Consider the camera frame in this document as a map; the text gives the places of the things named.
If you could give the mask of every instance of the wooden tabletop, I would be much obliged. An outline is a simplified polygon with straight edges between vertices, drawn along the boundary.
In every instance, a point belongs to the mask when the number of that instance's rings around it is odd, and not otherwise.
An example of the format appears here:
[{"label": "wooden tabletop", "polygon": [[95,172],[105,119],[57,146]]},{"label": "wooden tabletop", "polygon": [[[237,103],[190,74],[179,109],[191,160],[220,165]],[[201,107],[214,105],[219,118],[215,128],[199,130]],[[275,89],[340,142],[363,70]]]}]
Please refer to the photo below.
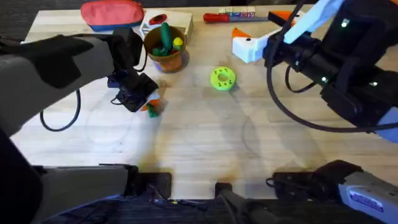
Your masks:
[{"label": "wooden tabletop", "polygon": [[[292,8],[258,6],[256,15]],[[159,84],[164,99],[162,115],[149,118],[146,112],[130,113],[123,106],[114,106],[109,101],[117,90],[107,88],[105,78],[94,81],[81,89],[80,117],[70,129],[52,133],[35,117],[12,137],[32,164],[125,163],[136,164],[141,171],[167,171],[173,175],[173,198],[212,198],[218,180],[233,183],[234,191],[242,196],[269,198],[273,193],[265,179],[275,170],[312,170],[335,159],[355,163],[398,185],[398,145],[374,134],[326,133],[293,122],[268,94],[264,61],[245,64],[231,53],[234,26],[260,37],[275,30],[275,24],[209,25],[201,17],[205,12],[218,12],[217,7],[168,10],[192,12],[194,30],[187,46],[190,62],[181,72],[163,74],[148,61],[145,73]],[[322,38],[327,24],[314,36]],[[26,41],[90,32],[79,10],[40,11]],[[398,70],[397,54],[397,47],[389,49],[379,65]],[[210,73],[217,66],[235,72],[237,80],[231,91],[210,85]],[[283,82],[285,68],[283,63],[273,74],[275,90],[288,108],[318,124],[350,126],[326,106],[319,87],[302,94],[288,91]],[[294,88],[309,82],[292,72]],[[75,107],[75,94],[71,94],[47,109],[45,119],[60,127],[70,121]]]}]

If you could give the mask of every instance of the cable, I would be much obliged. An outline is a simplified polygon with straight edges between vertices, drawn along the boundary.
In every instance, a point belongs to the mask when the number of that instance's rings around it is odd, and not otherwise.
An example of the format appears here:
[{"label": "cable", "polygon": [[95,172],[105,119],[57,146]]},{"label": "cable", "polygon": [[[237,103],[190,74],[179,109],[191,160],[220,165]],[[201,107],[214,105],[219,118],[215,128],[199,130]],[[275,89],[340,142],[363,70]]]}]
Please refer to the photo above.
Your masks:
[{"label": "cable", "polygon": [[81,218],[74,224],[81,224],[82,222],[84,222],[88,217],[90,217],[90,215],[92,215],[95,211],[97,211],[97,209],[100,208],[100,206],[101,206],[101,204],[99,203],[94,209],[92,209],[91,212],[87,213],[87,215],[85,215],[83,218]]},{"label": "cable", "polygon": [[285,84],[286,84],[286,87],[287,87],[290,91],[292,91],[292,92],[294,92],[294,93],[303,93],[303,92],[305,92],[305,91],[311,89],[312,87],[314,87],[314,86],[317,84],[316,82],[312,82],[312,83],[308,84],[307,86],[305,86],[305,87],[303,87],[303,88],[301,88],[301,89],[299,89],[299,90],[293,90],[292,87],[290,86],[290,82],[289,82],[289,73],[290,73],[290,66],[288,66],[288,67],[286,68],[286,72],[285,72]]},{"label": "cable", "polygon": [[141,69],[138,69],[138,70],[135,69],[136,72],[142,72],[142,71],[144,71],[145,66],[147,65],[148,51],[147,51],[147,47],[145,47],[145,44],[143,44],[143,46],[144,46],[144,49],[145,49],[145,61],[144,61],[144,65],[142,66]]},{"label": "cable", "polygon": [[225,204],[226,209],[228,210],[229,215],[231,216],[231,220],[233,224],[238,224],[236,221],[236,217],[234,215],[234,212],[232,211],[231,206],[229,205],[229,203],[226,201],[224,195],[220,194],[221,199],[223,199],[223,202]]},{"label": "cable", "polygon": [[267,184],[268,187],[274,188],[275,187],[274,178],[272,178],[272,177],[267,178],[266,179],[266,184]]},{"label": "cable", "polygon": [[60,128],[60,129],[53,129],[50,128],[44,121],[44,110],[40,112],[40,122],[42,123],[43,127],[49,131],[53,131],[53,132],[60,132],[60,131],[64,131],[68,128],[70,128],[70,126],[72,126],[75,121],[77,120],[77,118],[79,117],[80,114],[80,108],[81,108],[81,96],[80,96],[80,90],[77,89],[76,90],[76,97],[77,97],[77,106],[76,106],[76,112],[75,115],[73,116],[72,120],[64,127]]},{"label": "cable", "polygon": [[382,125],[377,125],[377,126],[371,126],[371,127],[364,127],[364,128],[335,128],[335,127],[328,127],[328,126],[322,126],[319,124],[315,124],[312,122],[309,122],[305,119],[299,118],[297,115],[293,114],[291,111],[289,111],[285,105],[278,99],[275,90],[274,90],[274,85],[272,84],[272,66],[274,62],[274,57],[275,54],[278,50],[278,47],[280,43],[284,39],[285,33],[288,31],[290,28],[291,22],[293,21],[295,15],[298,13],[298,11],[301,9],[301,7],[304,5],[305,0],[301,0],[293,10],[293,12],[290,14],[289,18],[285,22],[284,26],[282,27],[282,30],[280,31],[279,35],[276,38],[275,45],[272,46],[271,48],[271,53],[269,58],[267,59],[267,87],[269,94],[274,101],[274,103],[278,106],[278,108],[284,112],[288,117],[293,119],[294,121],[307,126],[309,128],[317,129],[320,131],[328,131],[328,132],[333,132],[333,133],[361,133],[361,132],[373,132],[373,131],[378,131],[378,130],[386,130],[386,129],[392,129],[392,128],[398,128],[398,123],[391,123],[391,124],[382,124]]}]

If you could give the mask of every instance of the green toy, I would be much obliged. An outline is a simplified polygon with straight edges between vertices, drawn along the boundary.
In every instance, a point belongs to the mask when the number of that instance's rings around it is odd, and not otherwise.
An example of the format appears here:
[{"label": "green toy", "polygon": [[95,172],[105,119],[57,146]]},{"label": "green toy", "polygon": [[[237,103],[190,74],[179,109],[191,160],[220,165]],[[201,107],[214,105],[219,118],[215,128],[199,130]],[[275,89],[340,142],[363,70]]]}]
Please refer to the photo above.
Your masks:
[{"label": "green toy", "polygon": [[164,22],[160,28],[160,38],[162,39],[163,47],[167,50],[171,50],[173,47],[172,34],[170,31],[169,24]]},{"label": "green toy", "polygon": [[184,43],[184,41],[182,41],[181,38],[179,38],[179,37],[174,38],[174,40],[173,40],[173,49],[174,50],[181,50],[181,47],[182,47],[183,43]]},{"label": "green toy", "polygon": [[147,109],[148,109],[150,118],[156,118],[157,116],[159,116],[159,114],[157,114],[155,111],[155,107],[152,106],[151,104],[149,104],[149,103],[147,104]]},{"label": "green toy", "polygon": [[227,67],[218,67],[210,74],[210,83],[217,90],[229,90],[235,84],[235,73]]},{"label": "green toy", "polygon": [[169,53],[169,51],[165,48],[154,48],[152,49],[152,55],[156,56],[156,57],[164,57],[167,56],[167,54]]}]

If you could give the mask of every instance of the marker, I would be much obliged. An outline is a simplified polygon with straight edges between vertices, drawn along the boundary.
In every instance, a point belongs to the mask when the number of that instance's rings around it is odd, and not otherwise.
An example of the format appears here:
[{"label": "marker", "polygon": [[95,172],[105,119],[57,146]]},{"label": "marker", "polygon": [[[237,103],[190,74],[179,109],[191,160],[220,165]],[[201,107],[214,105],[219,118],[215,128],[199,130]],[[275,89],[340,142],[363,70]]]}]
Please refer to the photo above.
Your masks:
[{"label": "marker", "polygon": [[229,15],[219,15],[212,13],[205,13],[203,15],[203,20],[206,23],[216,23],[216,22],[266,22],[268,17],[232,17]]}]

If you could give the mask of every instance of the small pot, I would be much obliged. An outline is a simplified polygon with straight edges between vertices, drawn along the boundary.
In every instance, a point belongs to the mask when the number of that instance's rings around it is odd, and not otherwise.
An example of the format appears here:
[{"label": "small pot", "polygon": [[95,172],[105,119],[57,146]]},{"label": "small pot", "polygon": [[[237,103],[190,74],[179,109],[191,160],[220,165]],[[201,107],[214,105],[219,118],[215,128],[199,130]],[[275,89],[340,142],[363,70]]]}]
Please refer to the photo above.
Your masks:
[{"label": "small pot", "polygon": [[160,46],[162,43],[162,39],[160,38],[160,27],[156,27],[155,29],[149,31],[144,38],[144,45],[148,51],[149,58],[159,66],[162,72],[175,72],[182,67],[182,54],[185,51],[185,44],[187,43],[185,40],[185,35],[177,28],[170,26],[170,33],[172,40],[174,40],[176,37],[179,37],[182,39],[183,44],[178,52],[164,57],[152,55],[152,49]]}]

